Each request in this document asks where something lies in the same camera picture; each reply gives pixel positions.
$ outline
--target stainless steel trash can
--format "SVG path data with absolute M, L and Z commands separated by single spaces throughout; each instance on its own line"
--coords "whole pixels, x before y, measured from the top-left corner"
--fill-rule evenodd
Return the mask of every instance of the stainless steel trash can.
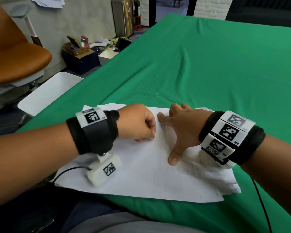
M 115 32 L 117 37 L 134 34 L 132 0 L 111 0 Z

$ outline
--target black cable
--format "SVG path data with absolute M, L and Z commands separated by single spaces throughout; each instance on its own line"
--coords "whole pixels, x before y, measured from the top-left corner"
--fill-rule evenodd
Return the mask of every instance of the black cable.
M 66 169 L 65 171 L 63 171 L 62 173 L 60 173 L 55 179 L 54 179 L 54 181 L 52 181 L 52 183 L 54 184 L 55 183 L 55 181 L 57 181 L 57 179 L 62 175 L 62 174 L 64 174 L 65 172 L 68 172 L 68 171 L 70 171 L 70 170 L 73 170 L 73 169 L 77 169 L 77 168 L 85 168 L 85 169 L 87 169 L 87 170 L 91 170 L 91 168 L 89 168 L 89 167 L 85 167 L 85 166 L 78 166 L 78 167 L 72 167 L 72 168 L 68 168 L 68 169 Z
M 259 199 L 260 199 L 260 202 L 261 202 L 261 205 L 262 205 L 262 208 L 263 208 L 263 211 L 264 211 L 265 217 L 266 217 L 266 221 L 267 221 L 267 224 L 268 224 L 269 232 L 272 233 L 273 231 L 272 231 L 271 223 L 270 223 L 270 221 L 269 221 L 269 218 L 268 218 L 268 215 L 267 215 L 267 212 L 266 212 L 266 208 L 265 208 L 264 203 L 263 203 L 263 201 L 262 201 L 262 198 L 261 198 L 260 192 L 259 192 L 259 190 L 258 190 L 257 184 L 255 183 L 255 181 L 254 181 L 254 179 L 253 179 L 252 177 L 251 177 L 251 180 L 252 180 L 252 182 L 253 182 L 253 184 L 254 184 L 254 187 L 255 187 L 255 190 L 257 191 L 257 194 L 258 194 L 258 196 L 259 196 Z

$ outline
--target table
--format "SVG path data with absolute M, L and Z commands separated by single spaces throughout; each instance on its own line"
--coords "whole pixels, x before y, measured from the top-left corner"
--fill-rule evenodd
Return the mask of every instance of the table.
M 231 110 L 291 143 L 291 28 L 169 14 L 21 130 L 110 102 Z M 268 232 L 250 177 L 239 166 L 233 170 L 242 193 L 219 203 L 106 198 L 142 216 L 206 232 Z M 291 232 L 291 216 L 259 189 L 273 232 Z

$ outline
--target door frame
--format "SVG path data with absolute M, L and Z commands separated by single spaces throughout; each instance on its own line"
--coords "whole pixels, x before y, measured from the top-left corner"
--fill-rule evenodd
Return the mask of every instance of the door frame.
M 189 0 L 186 15 L 193 16 L 197 0 Z M 149 0 L 149 27 L 156 24 L 156 0 Z

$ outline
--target blue box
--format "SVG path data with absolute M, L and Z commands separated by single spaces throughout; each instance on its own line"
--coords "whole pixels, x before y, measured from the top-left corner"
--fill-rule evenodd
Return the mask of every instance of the blue box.
M 85 74 L 89 70 L 100 65 L 97 48 L 93 46 L 91 49 L 94 51 L 92 54 L 86 55 L 80 59 L 62 50 L 61 56 L 67 65 L 67 69 L 77 74 Z

